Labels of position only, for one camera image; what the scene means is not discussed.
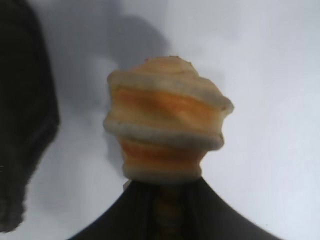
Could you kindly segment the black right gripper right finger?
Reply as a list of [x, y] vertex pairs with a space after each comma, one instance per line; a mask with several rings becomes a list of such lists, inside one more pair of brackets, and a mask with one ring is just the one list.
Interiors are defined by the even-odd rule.
[[275, 236], [229, 206], [200, 178], [182, 190], [182, 226], [176, 240], [274, 240]]

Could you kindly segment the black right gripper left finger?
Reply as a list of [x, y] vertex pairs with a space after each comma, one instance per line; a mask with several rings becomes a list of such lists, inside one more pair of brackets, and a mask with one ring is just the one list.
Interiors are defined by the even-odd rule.
[[115, 203], [71, 240], [147, 240], [156, 187], [132, 181]]

